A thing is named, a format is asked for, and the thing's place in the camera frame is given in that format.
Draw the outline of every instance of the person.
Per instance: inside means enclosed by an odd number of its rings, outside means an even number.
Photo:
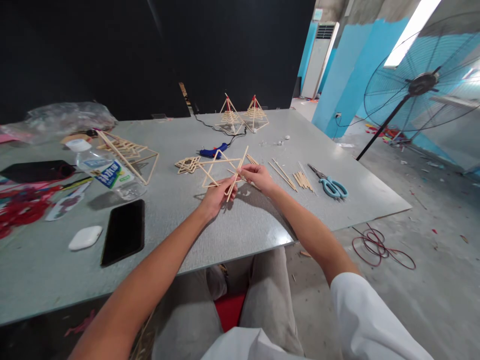
[[[432,359],[317,217],[275,184],[264,166],[248,164],[238,172],[271,199],[323,271],[344,359]],[[197,236],[218,215],[234,180],[223,179],[218,187],[209,188],[198,208],[126,277],[70,359],[127,359],[138,331],[159,302],[152,359],[299,359],[304,355],[283,247],[254,257],[240,327],[227,333],[222,333],[205,270],[176,277]],[[232,201],[237,191],[235,184]]]

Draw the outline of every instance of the hand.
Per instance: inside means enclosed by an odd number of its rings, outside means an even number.
[[[263,165],[247,164],[237,169],[237,171],[241,176],[245,177],[249,184],[254,182],[261,192],[267,196],[278,186]]]
[[[210,220],[218,215],[222,204],[227,200],[228,196],[225,195],[225,193],[228,193],[230,185],[232,185],[232,183],[234,182],[234,177],[235,176],[218,180],[217,184],[220,184],[220,186],[209,187],[206,191],[205,197],[203,198],[198,208],[203,213],[207,214]],[[231,191],[231,202],[235,199],[235,196],[237,195],[237,190],[238,187],[237,184],[235,184]]]

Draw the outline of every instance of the scissors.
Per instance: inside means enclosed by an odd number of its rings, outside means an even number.
[[[325,176],[325,174],[323,174],[321,171],[318,171],[315,166],[310,164],[308,164],[308,166],[320,178],[319,183],[322,183],[323,190],[329,197],[334,199],[344,199],[349,195],[349,192],[341,183],[332,180],[330,176]]]

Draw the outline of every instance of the coiled red wire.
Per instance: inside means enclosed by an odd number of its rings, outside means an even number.
[[[358,231],[356,228],[352,226],[352,228],[360,234],[360,236],[355,237],[351,241],[351,246],[353,247],[353,250],[356,252],[356,254],[362,259],[364,262],[369,264],[370,266],[373,267],[378,267],[382,263],[382,259],[386,259],[388,257],[392,257],[397,263],[402,265],[403,267],[410,269],[410,270],[415,270],[417,268],[417,265],[415,264],[415,261],[405,252],[393,248],[386,247],[385,244],[385,236],[378,231],[377,229],[372,228],[369,223],[366,223],[368,225],[368,229],[365,230],[364,232]],[[378,256],[378,263],[372,263],[368,260],[366,260],[360,253],[358,252],[357,248],[355,247],[355,240],[361,240],[367,251],[373,255]],[[407,258],[410,259],[411,263],[413,264],[413,267],[409,267],[405,265],[403,262],[398,260],[394,254],[403,254]]]

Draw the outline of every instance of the air conditioner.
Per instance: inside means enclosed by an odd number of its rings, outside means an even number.
[[[317,96],[338,30],[338,22],[318,23],[310,59],[308,60],[308,68],[303,80],[303,88],[301,89],[302,97],[315,99]]]

